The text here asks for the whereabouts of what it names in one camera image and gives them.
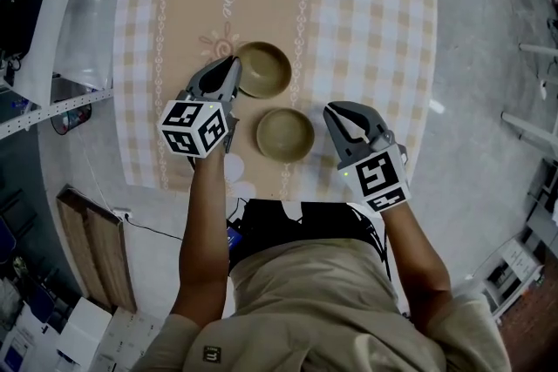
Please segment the person's beige shirt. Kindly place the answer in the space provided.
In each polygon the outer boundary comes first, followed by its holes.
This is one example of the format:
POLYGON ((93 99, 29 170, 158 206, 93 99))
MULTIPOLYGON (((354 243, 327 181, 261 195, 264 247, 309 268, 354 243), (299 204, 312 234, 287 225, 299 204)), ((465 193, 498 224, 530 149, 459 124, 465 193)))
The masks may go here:
POLYGON ((233 315, 168 316, 131 372, 511 372, 483 296, 452 299, 419 331, 359 240, 272 247, 231 279, 233 315))

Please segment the white metal shelving rack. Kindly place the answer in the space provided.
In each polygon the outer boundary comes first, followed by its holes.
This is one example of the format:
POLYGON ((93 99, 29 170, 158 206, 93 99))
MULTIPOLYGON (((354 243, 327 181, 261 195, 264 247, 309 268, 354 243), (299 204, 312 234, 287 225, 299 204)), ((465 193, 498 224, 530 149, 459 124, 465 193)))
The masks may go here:
POLYGON ((61 102, 51 102, 52 74, 58 38, 69 0, 43 0, 37 15, 30 49, 20 62, 14 85, 9 88, 28 101, 24 112, 0 124, 0 139, 27 130, 61 112, 113 96, 113 89, 86 93, 61 102))

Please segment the person's right forearm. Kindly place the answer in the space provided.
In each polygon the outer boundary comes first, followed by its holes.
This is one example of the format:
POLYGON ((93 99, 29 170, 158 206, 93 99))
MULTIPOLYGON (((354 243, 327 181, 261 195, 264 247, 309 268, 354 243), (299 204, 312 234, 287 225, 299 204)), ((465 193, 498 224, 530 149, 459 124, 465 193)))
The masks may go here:
POLYGON ((411 319, 424 328, 453 298, 444 262, 427 239, 408 203, 381 213, 411 319))

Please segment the wooden board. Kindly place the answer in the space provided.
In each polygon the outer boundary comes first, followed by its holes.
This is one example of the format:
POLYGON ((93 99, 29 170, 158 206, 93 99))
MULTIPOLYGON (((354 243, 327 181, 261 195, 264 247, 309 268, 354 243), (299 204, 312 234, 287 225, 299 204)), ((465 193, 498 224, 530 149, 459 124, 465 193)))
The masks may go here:
POLYGON ((136 312, 122 221, 71 186, 58 194, 57 207, 87 297, 105 310, 136 312))

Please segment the black device with blue screen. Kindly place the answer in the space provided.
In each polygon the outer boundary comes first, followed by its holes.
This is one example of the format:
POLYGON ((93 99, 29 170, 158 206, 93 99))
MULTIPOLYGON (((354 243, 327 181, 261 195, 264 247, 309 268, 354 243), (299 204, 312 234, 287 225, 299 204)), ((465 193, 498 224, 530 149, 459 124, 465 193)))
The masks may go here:
POLYGON ((242 240, 242 220, 227 220, 228 250, 232 251, 234 247, 242 240))

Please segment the person's black trousers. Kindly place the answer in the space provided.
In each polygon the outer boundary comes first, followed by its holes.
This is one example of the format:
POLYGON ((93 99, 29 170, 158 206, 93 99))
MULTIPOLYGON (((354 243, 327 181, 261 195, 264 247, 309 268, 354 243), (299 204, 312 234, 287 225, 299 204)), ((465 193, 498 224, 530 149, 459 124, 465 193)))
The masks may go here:
POLYGON ((355 240, 380 261, 387 261, 387 239, 380 238, 371 220, 354 207, 303 202, 301 212, 301 217, 291 219, 278 200, 246 200, 242 216, 228 221, 228 229, 235 234, 229 243, 228 271, 252 260, 265 263, 295 248, 355 240))

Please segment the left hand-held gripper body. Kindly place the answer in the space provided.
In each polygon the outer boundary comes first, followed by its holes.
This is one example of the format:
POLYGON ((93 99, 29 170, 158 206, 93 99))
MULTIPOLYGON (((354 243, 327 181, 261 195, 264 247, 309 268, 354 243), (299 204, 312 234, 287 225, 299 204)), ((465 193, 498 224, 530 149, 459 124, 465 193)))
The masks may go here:
POLYGON ((232 112, 237 95, 236 89, 230 95, 183 90, 158 104, 157 129, 170 153, 206 158, 218 145, 228 151, 238 123, 232 112))

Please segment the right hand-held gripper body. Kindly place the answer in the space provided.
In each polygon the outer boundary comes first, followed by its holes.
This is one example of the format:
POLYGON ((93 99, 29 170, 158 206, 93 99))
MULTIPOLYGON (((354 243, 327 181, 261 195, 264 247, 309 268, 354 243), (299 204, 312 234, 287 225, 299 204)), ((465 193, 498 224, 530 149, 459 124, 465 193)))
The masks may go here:
POLYGON ((355 196, 374 213, 382 213, 411 198, 404 156, 397 144, 362 156, 340 168, 338 173, 355 196))

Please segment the white storage cart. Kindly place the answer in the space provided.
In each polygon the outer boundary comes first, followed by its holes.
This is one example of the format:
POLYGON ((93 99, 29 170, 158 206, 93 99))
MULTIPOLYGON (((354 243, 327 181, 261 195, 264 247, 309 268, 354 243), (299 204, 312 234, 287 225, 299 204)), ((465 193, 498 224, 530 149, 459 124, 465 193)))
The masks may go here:
POLYGON ((499 263, 481 282, 492 317, 501 324, 501 317, 541 277, 543 264, 535 256, 540 238, 530 229, 511 239, 496 254, 499 263))

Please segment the person's left forearm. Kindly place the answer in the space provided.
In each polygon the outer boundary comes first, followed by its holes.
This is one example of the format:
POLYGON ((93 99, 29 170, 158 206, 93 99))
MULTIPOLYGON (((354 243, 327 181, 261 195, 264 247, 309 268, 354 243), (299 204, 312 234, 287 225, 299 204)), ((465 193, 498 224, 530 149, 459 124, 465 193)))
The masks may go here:
POLYGON ((197 328, 222 317, 228 283, 225 153, 212 151, 195 162, 187 225, 180 247, 180 286, 173 315, 197 328))

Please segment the white cardboard box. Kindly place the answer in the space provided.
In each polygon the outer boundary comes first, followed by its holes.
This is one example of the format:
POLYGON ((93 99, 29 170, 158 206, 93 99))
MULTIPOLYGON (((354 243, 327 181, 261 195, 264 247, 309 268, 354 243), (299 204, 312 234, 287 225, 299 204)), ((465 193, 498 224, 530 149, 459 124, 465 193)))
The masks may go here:
POLYGON ((163 321, 151 315, 117 308, 99 344, 89 372, 130 372, 163 321))
POLYGON ((109 312, 81 297, 58 338, 57 351, 87 372, 111 319, 109 312))

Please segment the beige checked tablecloth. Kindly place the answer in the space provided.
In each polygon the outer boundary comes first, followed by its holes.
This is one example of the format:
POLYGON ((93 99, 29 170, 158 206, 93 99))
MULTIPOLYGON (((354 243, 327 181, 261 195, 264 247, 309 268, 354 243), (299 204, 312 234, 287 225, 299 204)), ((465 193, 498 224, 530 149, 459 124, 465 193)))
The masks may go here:
POLYGON ((118 0, 114 109, 126 182, 189 189, 192 168, 159 135, 157 106, 175 99, 199 69, 250 42, 279 48, 292 77, 273 98, 234 101, 230 196, 353 201, 323 122, 323 108, 336 100, 377 109, 406 147, 413 172, 432 91, 437 18, 437 0, 118 0), (297 162, 269 159, 256 143, 258 123, 277 108, 297 110, 313 125, 314 144, 297 162))

